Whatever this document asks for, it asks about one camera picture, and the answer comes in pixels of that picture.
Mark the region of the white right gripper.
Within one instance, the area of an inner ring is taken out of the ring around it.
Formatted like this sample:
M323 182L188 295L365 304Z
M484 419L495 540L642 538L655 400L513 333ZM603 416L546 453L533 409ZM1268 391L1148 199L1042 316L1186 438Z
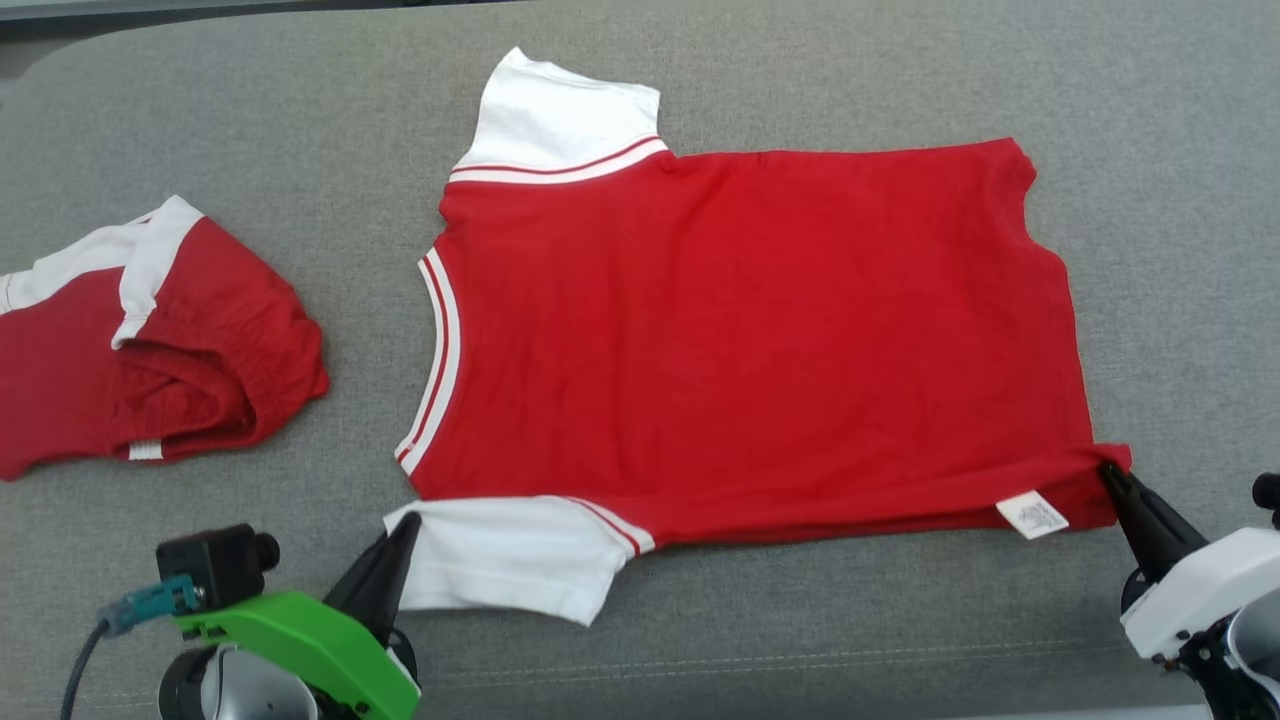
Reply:
M1156 582L1120 616L1139 657L1171 659L1188 642L1181 634L1206 632L1279 588L1276 530L1245 527L1210 544L1137 475L1103 464L1100 478L1138 570Z

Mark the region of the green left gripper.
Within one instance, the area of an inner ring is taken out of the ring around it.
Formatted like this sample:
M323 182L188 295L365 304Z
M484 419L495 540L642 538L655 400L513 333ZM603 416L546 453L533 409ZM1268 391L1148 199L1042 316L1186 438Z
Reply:
M421 689L392 635L421 528L406 512L324 596L261 594L174 618L214 651L196 683L206 719L411 719Z

